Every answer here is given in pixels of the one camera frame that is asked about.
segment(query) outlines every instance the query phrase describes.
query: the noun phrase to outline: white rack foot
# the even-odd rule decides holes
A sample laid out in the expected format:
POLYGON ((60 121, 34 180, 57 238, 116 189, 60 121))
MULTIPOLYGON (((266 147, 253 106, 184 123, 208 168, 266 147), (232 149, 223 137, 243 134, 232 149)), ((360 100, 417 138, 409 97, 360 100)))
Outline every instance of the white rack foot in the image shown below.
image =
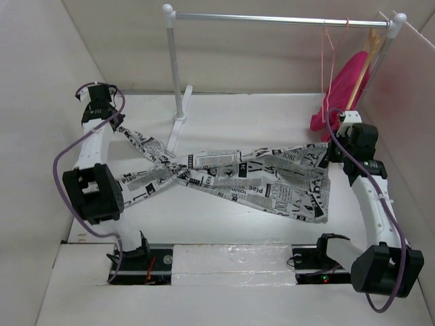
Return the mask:
POLYGON ((181 132, 181 127, 183 126, 184 122, 186 122, 187 120, 189 102, 190 102, 190 98, 192 97, 192 91, 193 91, 193 86, 188 85, 183 95, 183 101, 181 102, 185 118, 182 120, 177 120, 177 118, 175 118, 174 127, 172 128, 171 136, 169 137, 168 146, 167 146, 169 151, 174 152, 175 146, 177 146, 179 134, 181 132))

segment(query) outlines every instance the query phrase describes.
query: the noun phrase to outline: wooden hanger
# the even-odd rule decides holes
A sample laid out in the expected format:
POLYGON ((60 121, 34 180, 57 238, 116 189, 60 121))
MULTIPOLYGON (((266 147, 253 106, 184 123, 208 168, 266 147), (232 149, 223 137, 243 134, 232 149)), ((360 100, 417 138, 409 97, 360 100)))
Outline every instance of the wooden hanger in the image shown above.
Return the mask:
POLYGON ((367 68, 372 62, 373 57, 375 56, 376 50, 378 48, 378 45, 380 43, 381 38, 376 35, 374 29, 370 29, 368 32, 368 38, 366 45, 364 46, 364 51, 368 52, 367 58, 364 61, 364 65, 362 66, 362 70, 360 73, 360 76, 358 77, 355 87, 353 88, 351 97, 349 99, 349 102, 347 103, 346 110, 350 110, 352 107, 352 103, 355 100, 356 94, 358 93, 358 90, 360 89, 362 80, 364 78, 364 75, 366 74, 367 68))

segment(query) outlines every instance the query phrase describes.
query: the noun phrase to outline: pink cloth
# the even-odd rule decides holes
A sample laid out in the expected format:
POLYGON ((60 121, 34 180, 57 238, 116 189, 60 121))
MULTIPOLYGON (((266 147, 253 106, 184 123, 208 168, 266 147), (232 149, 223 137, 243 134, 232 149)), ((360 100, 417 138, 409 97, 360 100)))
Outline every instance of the pink cloth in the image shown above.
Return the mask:
MULTIPOLYGON (((365 51, 358 52, 346 63, 343 69, 341 69, 338 75, 334 78, 334 80, 331 83, 331 88, 326 90, 326 94, 330 93, 329 109, 333 107, 337 107, 342 111, 346 110, 347 103, 349 102, 349 99, 352 95, 353 88, 355 87, 358 77, 360 76, 366 58, 367 58, 367 52, 365 51)), ((361 97, 362 90, 366 87, 369 77, 370 77, 370 73, 369 73, 369 69, 367 69, 362 79, 360 89, 358 90, 358 93, 356 94, 356 98, 352 103, 351 110, 355 109, 355 106, 361 97)), ((326 103, 326 96, 325 96, 324 98, 325 119, 327 116, 326 105, 327 103, 326 103)), ((339 126, 338 114, 334 113, 333 115, 331 115, 330 122, 333 131, 337 131, 339 126)), ((310 129, 312 131, 319 131, 324 128, 326 128, 326 123, 322 121, 321 108, 320 108, 319 113, 311 117, 310 129)), ((321 139, 322 141, 329 141, 328 132, 326 134, 323 134, 321 139)))

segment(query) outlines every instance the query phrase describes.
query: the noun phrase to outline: newspaper print fabric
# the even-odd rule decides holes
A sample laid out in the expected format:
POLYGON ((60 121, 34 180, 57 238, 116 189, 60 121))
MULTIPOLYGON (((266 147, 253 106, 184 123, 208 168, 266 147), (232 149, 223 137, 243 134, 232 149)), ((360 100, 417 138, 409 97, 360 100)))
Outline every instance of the newspaper print fabric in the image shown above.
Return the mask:
POLYGON ((116 178, 126 208, 178 182, 261 211, 307 222, 328 220, 327 143, 175 157, 152 137, 124 127, 117 131, 155 163, 150 170, 116 178))

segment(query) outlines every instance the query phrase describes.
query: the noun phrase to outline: white pipe connector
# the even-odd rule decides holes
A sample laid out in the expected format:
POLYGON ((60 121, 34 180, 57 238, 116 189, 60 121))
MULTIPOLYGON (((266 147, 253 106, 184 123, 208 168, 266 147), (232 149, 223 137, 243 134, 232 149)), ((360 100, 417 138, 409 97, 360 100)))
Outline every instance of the white pipe connector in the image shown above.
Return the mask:
POLYGON ((390 22, 390 26, 388 28, 387 37, 389 39, 396 38, 399 33, 402 25, 406 22, 406 14, 396 14, 393 20, 390 22))
POLYGON ((172 29, 174 27, 175 21, 175 12, 172 8, 172 5, 169 5, 168 3, 166 5, 163 5, 163 14, 164 21, 166 22, 166 28, 172 29))

